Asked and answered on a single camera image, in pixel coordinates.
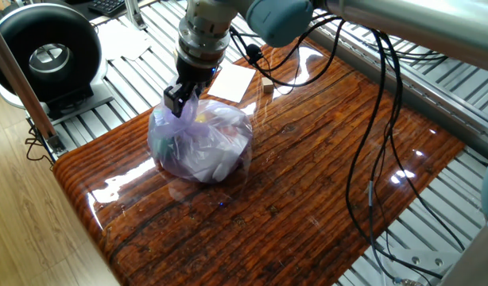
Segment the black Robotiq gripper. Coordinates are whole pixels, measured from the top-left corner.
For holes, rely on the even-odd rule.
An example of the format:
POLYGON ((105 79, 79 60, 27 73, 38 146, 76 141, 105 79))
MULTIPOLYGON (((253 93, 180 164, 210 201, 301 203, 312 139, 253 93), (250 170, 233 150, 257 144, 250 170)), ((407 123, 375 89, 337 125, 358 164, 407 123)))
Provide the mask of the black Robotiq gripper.
POLYGON ((200 68, 184 60, 176 59, 178 79, 170 83, 164 90, 164 105, 172 114, 179 118, 193 92, 199 98, 211 85, 218 66, 200 68))

